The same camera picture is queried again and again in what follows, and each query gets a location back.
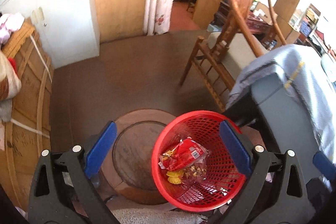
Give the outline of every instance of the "metal bolt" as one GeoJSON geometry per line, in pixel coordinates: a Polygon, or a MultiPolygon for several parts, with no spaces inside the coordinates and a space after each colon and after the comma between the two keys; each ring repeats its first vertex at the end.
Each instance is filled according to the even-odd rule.
{"type": "Polygon", "coordinates": [[[259,153],[264,152],[264,148],[263,148],[261,145],[257,145],[257,146],[255,147],[255,150],[256,150],[257,152],[259,152],[259,153]]]}
{"type": "Polygon", "coordinates": [[[288,150],[288,155],[290,155],[291,157],[295,156],[295,152],[293,150],[288,150]]]}
{"type": "Polygon", "coordinates": [[[81,151],[82,147],[80,145],[75,145],[73,148],[72,148],[72,151],[73,152],[79,152],[81,151]]]}
{"type": "Polygon", "coordinates": [[[49,150],[43,150],[41,153],[41,155],[44,157],[47,156],[48,154],[49,154],[49,150]]]}

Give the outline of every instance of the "red floor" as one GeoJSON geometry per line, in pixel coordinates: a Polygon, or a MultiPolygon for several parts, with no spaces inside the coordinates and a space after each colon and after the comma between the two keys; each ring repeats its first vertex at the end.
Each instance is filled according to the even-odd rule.
{"type": "Polygon", "coordinates": [[[192,20],[194,8],[187,12],[187,2],[173,2],[170,16],[170,31],[200,30],[199,26],[192,20]]]}

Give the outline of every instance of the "snack package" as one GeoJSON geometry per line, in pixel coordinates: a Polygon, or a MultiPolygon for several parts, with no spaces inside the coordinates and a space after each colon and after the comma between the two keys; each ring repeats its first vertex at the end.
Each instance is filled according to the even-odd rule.
{"type": "Polygon", "coordinates": [[[190,185],[206,177],[206,158],[209,151],[190,137],[160,156],[159,166],[167,170],[172,184],[190,185]]]}

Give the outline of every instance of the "round wooden stool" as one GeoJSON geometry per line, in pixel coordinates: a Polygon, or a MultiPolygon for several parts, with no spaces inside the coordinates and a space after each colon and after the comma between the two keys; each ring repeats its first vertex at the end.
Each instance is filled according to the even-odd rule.
{"type": "Polygon", "coordinates": [[[118,135],[101,169],[117,193],[140,204],[167,201],[152,179],[151,157],[155,141],[176,117],[157,109],[140,109],[119,117],[118,135]]]}

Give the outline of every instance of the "red plastic basket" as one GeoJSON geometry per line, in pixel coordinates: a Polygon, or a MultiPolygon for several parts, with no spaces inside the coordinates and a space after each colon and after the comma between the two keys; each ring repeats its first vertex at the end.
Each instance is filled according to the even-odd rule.
{"type": "Polygon", "coordinates": [[[227,117],[212,111],[193,111],[170,122],[159,135],[152,153],[152,175],[161,195],[174,206],[191,212],[203,212],[222,206],[239,192],[245,181],[230,158],[221,137],[219,124],[227,117]],[[174,185],[167,181],[158,165],[159,156],[180,139],[191,137],[211,151],[207,158],[207,178],[192,185],[174,185]]]}

